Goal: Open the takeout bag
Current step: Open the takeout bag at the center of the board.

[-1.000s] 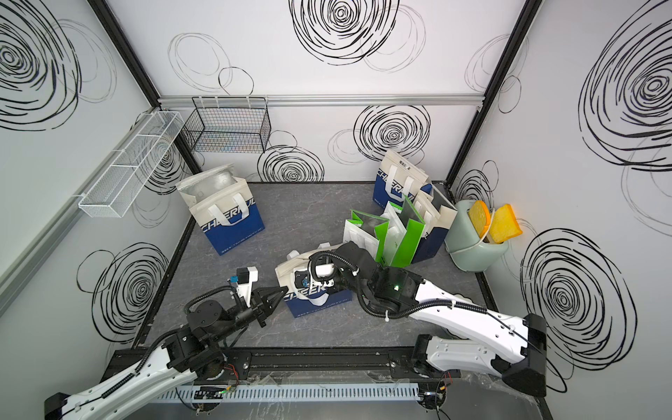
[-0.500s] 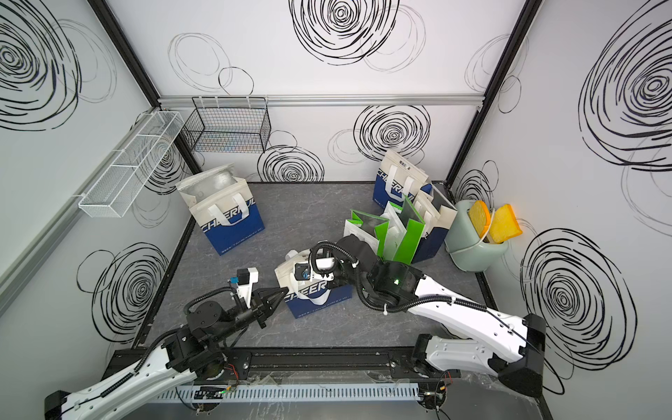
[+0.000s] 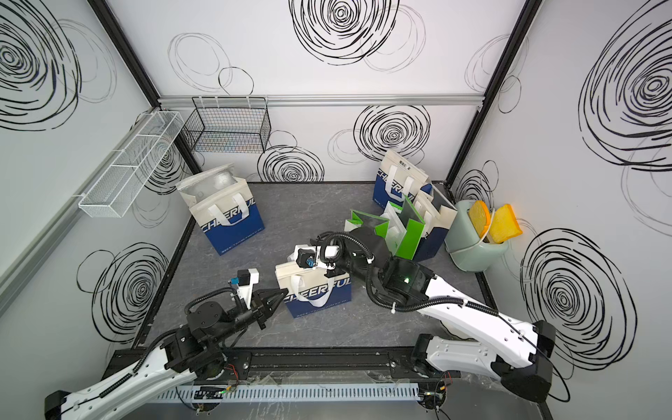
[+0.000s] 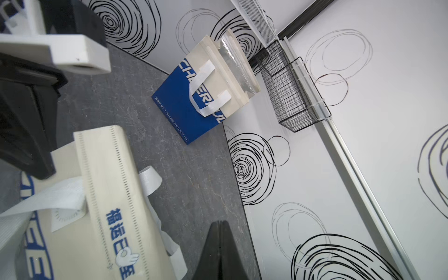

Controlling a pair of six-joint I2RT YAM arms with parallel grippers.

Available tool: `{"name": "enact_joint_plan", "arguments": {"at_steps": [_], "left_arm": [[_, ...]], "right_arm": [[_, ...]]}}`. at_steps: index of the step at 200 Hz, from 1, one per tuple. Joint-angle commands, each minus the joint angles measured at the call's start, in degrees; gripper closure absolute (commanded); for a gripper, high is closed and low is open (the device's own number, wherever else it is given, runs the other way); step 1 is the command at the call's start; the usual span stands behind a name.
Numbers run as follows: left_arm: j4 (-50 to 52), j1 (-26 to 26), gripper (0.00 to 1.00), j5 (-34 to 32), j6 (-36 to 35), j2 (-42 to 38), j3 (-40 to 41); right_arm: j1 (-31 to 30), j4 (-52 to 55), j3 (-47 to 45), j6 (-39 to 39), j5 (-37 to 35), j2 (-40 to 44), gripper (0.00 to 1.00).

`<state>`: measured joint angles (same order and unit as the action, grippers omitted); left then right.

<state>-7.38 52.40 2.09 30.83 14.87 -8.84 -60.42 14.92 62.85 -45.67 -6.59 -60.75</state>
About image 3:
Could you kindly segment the green white bag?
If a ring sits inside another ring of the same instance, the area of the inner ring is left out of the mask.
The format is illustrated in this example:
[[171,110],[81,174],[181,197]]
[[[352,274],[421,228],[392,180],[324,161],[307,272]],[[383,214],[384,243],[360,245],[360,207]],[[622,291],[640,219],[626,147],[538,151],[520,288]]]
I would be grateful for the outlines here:
[[383,217],[388,220],[389,226],[385,236],[388,250],[394,257],[412,260],[425,229],[423,217],[408,197],[404,198],[402,205],[388,201]]
[[350,218],[345,221],[344,230],[351,232],[359,227],[373,229],[378,236],[385,239],[389,231],[390,220],[380,215],[352,210]]

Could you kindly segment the blue beige bag back row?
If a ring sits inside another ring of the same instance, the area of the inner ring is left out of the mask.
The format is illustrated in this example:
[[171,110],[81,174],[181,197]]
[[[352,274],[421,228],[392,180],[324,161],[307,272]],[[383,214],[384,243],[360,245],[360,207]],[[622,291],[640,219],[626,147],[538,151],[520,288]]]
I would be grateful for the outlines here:
[[386,208],[389,201],[402,206],[404,199],[414,201],[419,192],[432,191],[430,177],[393,150],[388,150],[376,173],[373,201]]

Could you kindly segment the blue beige takeout bag front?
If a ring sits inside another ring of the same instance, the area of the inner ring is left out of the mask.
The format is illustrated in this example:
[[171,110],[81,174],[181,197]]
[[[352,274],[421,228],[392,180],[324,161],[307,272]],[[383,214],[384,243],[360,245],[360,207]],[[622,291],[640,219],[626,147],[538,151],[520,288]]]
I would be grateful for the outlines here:
[[437,255],[457,216],[457,209],[435,185],[426,185],[413,201],[425,223],[413,260],[422,262]]

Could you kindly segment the blue beige bag first row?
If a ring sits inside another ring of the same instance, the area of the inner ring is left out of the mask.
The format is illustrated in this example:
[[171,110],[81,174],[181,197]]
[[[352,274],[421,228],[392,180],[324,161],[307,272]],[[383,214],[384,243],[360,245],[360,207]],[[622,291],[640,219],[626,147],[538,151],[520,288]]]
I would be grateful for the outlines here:
[[176,185],[194,220],[219,255],[264,230],[257,202],[245,178],[227,164],[185,178]]

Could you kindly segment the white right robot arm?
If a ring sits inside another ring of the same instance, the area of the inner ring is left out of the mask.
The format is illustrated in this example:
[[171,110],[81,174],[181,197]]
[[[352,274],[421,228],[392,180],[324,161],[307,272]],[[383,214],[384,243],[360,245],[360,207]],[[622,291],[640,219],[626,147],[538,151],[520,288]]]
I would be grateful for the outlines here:
[[517,320],[472,299],[422,264],[395,257],[381,236],[363,227],[324,232],[311,245],[318,264],[362,280],[376,306],[390,313],[420,313],[465,335],[458,340],[420,335],[412,360],[423,374],[487,376],[537,404],[550,396],[556,337],[550,323]]

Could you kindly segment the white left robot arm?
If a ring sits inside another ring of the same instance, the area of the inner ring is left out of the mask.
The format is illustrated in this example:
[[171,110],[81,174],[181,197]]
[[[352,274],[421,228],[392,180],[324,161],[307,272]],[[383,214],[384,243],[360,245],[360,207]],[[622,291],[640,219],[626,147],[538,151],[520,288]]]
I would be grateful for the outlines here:
[[257,323],[264,329],[288,294],[262,289],[241,300],[224,287],[189,302],[187,323],[159,334],[136,362],[77,392],[58,390],[45,398],[46,419],[120,419],[166,390],[217,378],[227,365],[224,341]]

